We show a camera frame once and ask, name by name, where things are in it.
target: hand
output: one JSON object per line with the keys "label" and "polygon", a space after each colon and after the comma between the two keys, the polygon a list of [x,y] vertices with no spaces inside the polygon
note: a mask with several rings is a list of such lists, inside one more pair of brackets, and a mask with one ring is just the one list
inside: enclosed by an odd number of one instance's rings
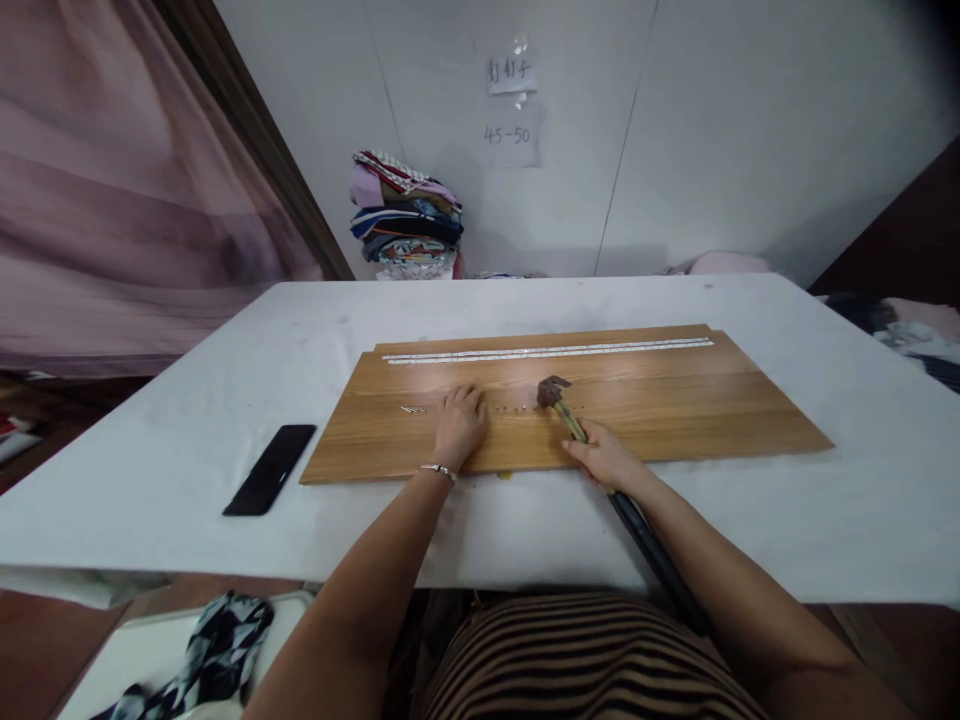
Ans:
{"label": "hand", "polygon": [[437,444],[431,461],[453,472],[460,472],[487,432],[487,404],[483,389],[460,385],[440,401],[437,418]]}
{"label": "hand", "polygon": [[635,486],[639,478],[652,474],[633,452],[624,447],[613,430],[586,418],[577,420],[587,433],[589,443],[564,440],[563,449],[580,463],[593,482],[631,494],[628,491],[631,484]]}

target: striped shirt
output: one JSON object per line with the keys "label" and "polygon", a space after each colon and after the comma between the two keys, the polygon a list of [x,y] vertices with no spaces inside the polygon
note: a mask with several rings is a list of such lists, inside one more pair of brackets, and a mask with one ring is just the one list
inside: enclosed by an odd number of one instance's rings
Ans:
{"label": "striped shirt", "polygon": [[512,598],[457,631],[423,718],[764,718],[676,621],[613,593]]}

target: fabric pile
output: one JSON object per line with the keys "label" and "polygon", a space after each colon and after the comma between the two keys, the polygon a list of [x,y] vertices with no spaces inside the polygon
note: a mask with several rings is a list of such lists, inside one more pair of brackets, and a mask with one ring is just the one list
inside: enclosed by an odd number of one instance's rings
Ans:
{"label": "fabric pile", "polygon": [[350,223],[363,258],[381,263],[394,280],[450,274],[463,235],[462,206],[433,178],[386,153],[353,154],[350,200],[360,207]]}
{"label": "fabric pile", "polygon": [[[93,720],[239,718],[273,608],[232,590],[214,598],[190,635],[183,667],[155,692],[130,686]],[[209,714],[202,712],[206,708]]]}
{"label": "fabric pile", "polygon": [[824,302],[960,394],[960,313],[955,308],[857,293],[832,293]]}

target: hammer head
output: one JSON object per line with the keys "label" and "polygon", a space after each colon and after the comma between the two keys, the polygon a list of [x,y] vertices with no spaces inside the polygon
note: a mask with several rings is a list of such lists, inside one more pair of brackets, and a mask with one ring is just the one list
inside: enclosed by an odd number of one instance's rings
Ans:
{"label": "hammer head", "polygon": [[557,375],[544,378],[537,385],[537,402],[540,407],[553,407],[563,399],[563,388],[570,387],[570,382]]}

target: metal strip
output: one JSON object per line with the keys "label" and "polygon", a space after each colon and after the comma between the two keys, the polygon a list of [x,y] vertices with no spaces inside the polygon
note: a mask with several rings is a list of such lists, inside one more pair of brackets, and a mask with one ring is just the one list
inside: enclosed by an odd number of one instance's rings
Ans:
{"label": "metal strip", "polygon": [[686,345],[695,342],[709,342],[710,338],[677,338],[675,340],[647,340],[645,342],[632,343],[599,343],[595,345],[562,345],[560,347],[549,348],[517,348],[515,350],[466,350],[457,353],[424,353],[423,355],[384,355],[384,360],[414,360],[421,358],[446,358],[446,357],[466,357],[468,355],[495,355],[499,358],[502,355],[528,355],[531,353],[554,353],[568,352],[577,350],[592,350],[594,348],[634,348],[634,347],[656,347],[659,345]]}
{"label": "metal strip", "polygon": [[501,353],[499,355],[466,355],[462,353],[448,353],[447,355],[443,356],[439,354],[408,356],[394,355],[384,356],[384,359],[387,357],[392,357],[393,359],[387,360],[387,363],[390,365],[422,365],[425,363],[477,362],[479,360],[521,360],[523,358],[567,357],[571,355],[605,355],[609,353],[640,352],[643,350],[674,350],[678,348],[707,347],[709,345],[713,345],[713,341],[705,340],[703,342],[678,342],[670,345],[586,345],[583,347],[589,349],[566,350],[555,348],[555,350],[558,350],[559,352],[537,352],[527,350],[522,353],[519,351],[499,351]]}

